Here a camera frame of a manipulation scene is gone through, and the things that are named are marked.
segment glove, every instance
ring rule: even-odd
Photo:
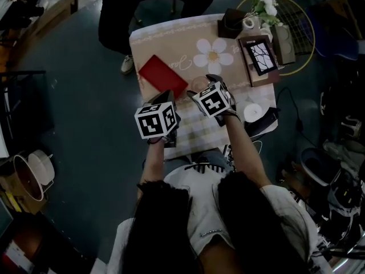
[[[237,114],[237,111],[236,111],[236,100],[234,99],[234,96],[228,91],[227,86],[224,83],[223,79],[220,76],[214,75],[214,74],[206,74],[206,77],[210,80],[210,83],[208,86],[211,86],[211,85],[215,84],[216,82],[220,82],[221,86],[225,90],[226,95],[228,97],[229,108],[227,110],[224,110],[223,112],[219,113],[218,115],[214,116],[214,118],[218,122],[219,126],[222,127],[225,125],[223,117],[227,116],[227,115],[236,116],[241,121],[240,116]],[[201,108],[200,104],[198,102],[196,102],[193,98],[193,96],[196,95],[197,93],[192,90],[188,90],[186,93],[191,98],[191,100],[194,101],[198,105],[199,110],[205,115],[205,112]]]
[[[181,121],[180,116],[176,113],[176,104],[175,99],[173,97],[173,91],[172,90],[166,90],[158,95],[156,95],[154,98],[148,101],[149,104],[159,104],[159,103],[166,103],[166,102],[172,102],[172,106],[175,112],[176,116],[176,125],[173,127],[173,129],[170,131],[170,133],[166,136],[162,137],[154,137],[147,140],[148,144],[155,144],[158,141],[164,141],[165,142],[165,148],[170,147],[176,147],[176,140],[177,140],[177,129],[179,128],[179,123]]]

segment daisy print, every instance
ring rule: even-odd
[[[196,43],[196,47],[201,54],[195,55],[194,64],[198,67],[208,65],[208,73],[220,75],[222,72],[221,65],[231,65],[233,56],[229,53],[223,53],[227,48],[227,43],[222,38],[217,38],[211,45],[208,40],[200,39]]]

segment white sneaker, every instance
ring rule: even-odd
[[[135,62],[133,60],[132,55],[126,55],[123,64],[121,65],[120,69],[121,73],[127,75],[128,73],[133,71],[134,68],[135,68]]]

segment picture frame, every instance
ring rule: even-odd
[[[261,76],[278,68],[275,59],[264,39],[254,43],[248,43],[245,47],[252,59],[258,75]]]

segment dark floor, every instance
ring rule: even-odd
[[[295,1],[302,6],[311,3]],[[214,0],[206,13],[223,13],[240,2]],[[98,41],[100,8],[98,1],[63,22],[27,54],[18,69],[47,71],[55,128],[42,142],[54,154],[56,178],[43,212],[81,253],[108,262],[117,225],[133,213],[147,144],[133,119],[140,104],[136,75],[122,76],[123,56]],[[151,25],[171,19],[170,9],[171,0],[150,0],[136,14]],[[318,141],[321,127],[320,92],[334,78],[332,62],[315,55],[305,69],[275,85],[276,92],[290,87],[305,134],[313,142]],[[279,107],[279,127],[261,139],[261,156],[271,180],[288,153],[297,156],[310,146],[295,131],[289,94],[282,95]]]

